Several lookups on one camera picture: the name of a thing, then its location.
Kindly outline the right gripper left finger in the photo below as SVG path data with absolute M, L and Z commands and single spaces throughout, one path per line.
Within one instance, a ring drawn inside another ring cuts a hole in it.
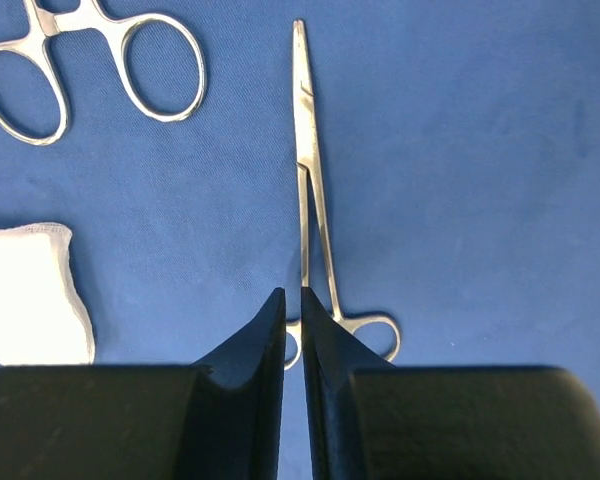
M 285 293 L 186 365 L 0 368 L 0 479 L 273 479 Z

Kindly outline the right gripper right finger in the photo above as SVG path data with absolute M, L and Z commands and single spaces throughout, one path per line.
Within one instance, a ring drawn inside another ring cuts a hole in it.
M 398 367 L 301 291 L 317 479 L 600 479 L 600 411 L 546 365 Z

